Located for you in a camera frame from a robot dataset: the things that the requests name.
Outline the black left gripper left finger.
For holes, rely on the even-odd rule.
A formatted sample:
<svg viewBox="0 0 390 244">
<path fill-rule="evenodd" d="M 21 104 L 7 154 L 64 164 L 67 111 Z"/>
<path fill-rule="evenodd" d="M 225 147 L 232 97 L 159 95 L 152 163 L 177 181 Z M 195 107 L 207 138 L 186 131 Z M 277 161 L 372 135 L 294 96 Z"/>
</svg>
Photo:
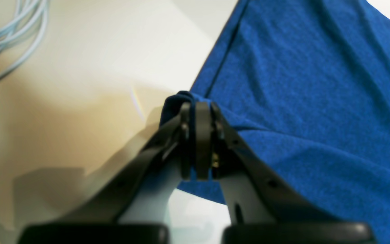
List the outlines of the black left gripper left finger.
<svg viewBox="0 0 390 244">
<path fill-rule="evenodd" d="M 26 228 L 19 244 L 170 244 L 168 200 L 190 178 L 191 103 L 90 200 L 59 219 Z"/>
</svg>

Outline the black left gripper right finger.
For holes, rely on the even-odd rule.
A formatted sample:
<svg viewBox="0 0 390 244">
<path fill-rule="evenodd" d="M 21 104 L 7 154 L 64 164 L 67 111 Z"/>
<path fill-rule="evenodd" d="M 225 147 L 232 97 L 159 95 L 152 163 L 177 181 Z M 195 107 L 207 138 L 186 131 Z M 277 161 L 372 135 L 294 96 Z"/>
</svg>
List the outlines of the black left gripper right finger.
<svg viewBox="0 0 390 244">
<path fill-rule="evenodd" d="M 215 103 L 195 104 L 195 171 L 218 181 L 232 224 L 223 244 L 373 244 L 363 222 L 316 207 L 262 162 Z"/>
</svg>

